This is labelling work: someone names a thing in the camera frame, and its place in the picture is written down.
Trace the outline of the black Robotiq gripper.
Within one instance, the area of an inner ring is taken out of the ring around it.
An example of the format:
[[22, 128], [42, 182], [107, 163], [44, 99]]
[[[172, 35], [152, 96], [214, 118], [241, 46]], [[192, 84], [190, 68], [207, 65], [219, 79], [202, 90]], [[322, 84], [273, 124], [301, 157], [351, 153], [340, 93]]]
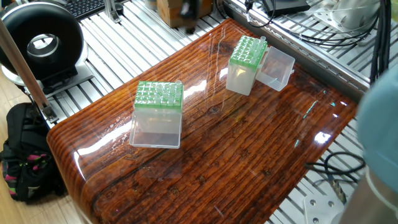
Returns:
[[195, 26], [200, 12], [201, 1], [200, 0], [183, 0], [182, 6], [179, 12], [179, 16], [182, 19], [182, 25], [185, 27], [186, 32], [194, 32]]

